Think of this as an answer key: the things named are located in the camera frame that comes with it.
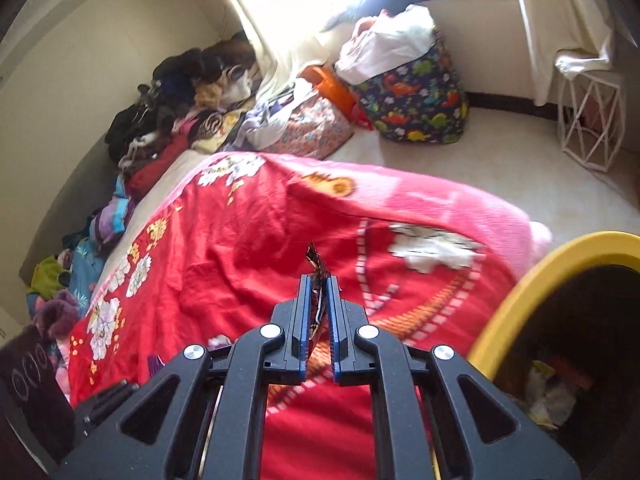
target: red blanket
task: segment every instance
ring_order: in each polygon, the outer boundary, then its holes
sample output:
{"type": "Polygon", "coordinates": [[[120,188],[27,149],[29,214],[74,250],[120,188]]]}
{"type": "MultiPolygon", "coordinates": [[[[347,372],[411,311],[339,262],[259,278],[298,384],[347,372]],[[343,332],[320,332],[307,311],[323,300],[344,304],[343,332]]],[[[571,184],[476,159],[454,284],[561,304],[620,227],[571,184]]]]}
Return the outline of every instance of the red blanket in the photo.
{"type": "MultiPolygon", "coordinates": [[[[144,383],[149,355],[166,362],[267,322],[310,272],[310,241],[373,324],[463,354],[528,257],[521,211],[423,175],[233,153],[174,195],[72,334],[74,405],[123,378],[144,383]]],[[[368,390],[330,378],[322,340],[302,386],[270,388],[262,478],[374,478],[368,390]]]]}

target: tiled floor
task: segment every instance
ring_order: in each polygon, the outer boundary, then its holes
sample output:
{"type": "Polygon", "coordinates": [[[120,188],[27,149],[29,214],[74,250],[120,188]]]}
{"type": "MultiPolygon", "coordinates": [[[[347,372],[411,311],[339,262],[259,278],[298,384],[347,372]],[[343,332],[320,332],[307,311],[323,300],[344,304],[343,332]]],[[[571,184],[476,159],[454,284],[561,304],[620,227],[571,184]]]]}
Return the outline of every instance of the tiled floor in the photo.
{"type": "Polygon", "coordinates": [[[432,174],[484,189],[546,224],[554,246],[594,231],[640,234],[633,192],[640,158],[621,152],[608,175],[590,173],[561,153],[553,121],[473,108],[456,144],[396,144],[375,132],[357,131],[332,159],[432,174]]]}

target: white plastic bag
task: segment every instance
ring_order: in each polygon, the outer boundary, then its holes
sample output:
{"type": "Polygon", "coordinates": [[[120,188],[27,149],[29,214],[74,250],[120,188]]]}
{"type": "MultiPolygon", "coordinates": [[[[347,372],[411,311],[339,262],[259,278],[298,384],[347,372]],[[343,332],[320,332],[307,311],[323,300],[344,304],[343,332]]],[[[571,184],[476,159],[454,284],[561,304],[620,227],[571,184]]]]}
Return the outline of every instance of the white plastic bag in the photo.
{"type": "Polygon", "coordinates": [[[426,54],[435,42],[429,9],[409,6],[397,16],[381,16],[344,44],[335,73],[351,85],[393,70],[426,54]]]}

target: geometric side table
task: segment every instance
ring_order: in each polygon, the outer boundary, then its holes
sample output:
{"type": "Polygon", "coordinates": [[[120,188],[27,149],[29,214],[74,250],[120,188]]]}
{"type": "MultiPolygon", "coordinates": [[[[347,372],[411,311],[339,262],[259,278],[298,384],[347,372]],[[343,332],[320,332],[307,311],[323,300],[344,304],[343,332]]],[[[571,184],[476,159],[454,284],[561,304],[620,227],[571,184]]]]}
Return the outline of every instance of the geometric side table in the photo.
{"type": "Polygon", "coordinates": [[[562,151],[589,170],[609,171],[625,136],[624,78],[616,72],[561,75],[558,137],[562,151]]]}

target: silver screw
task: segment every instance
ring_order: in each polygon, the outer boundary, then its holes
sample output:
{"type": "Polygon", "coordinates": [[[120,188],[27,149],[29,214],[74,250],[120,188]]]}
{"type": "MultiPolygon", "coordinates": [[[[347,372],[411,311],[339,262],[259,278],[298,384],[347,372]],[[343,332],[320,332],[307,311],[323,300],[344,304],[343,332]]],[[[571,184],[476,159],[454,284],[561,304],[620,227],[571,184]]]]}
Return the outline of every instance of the silver screw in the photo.
{"type": "Polygon", "coordinates": [[[364,339],[373,339],[378,337],[380,330],[373,325],[363,325],[358,329],[358,335],[364,339]]]}
{"type": "Polygon", "coordinates": [[[440,345],[436,346],[436,348],[433,349],[433,355],[435,355],[438,359],[448,361],[455,355],[455,352],[450,346],[440,345]]]}
{"type": "Polygon", "coordinates": [[[272,339],[274,337],[277,337],[280,335],[280,332],[282,332],[282,330],[280,329],[279,326],[274,325],[273,323],[269,323],[267,325],[264,325],[261,329],[260,329],[260,335],[262,337],[265,337],[267,339],[272,339]]]}
{"type": "Polygon", "coordinates": [[[204,355],[204,347],[201,345],[189,345],[184,349],[184,356],[187,359],[200,359],[204,355]]]}

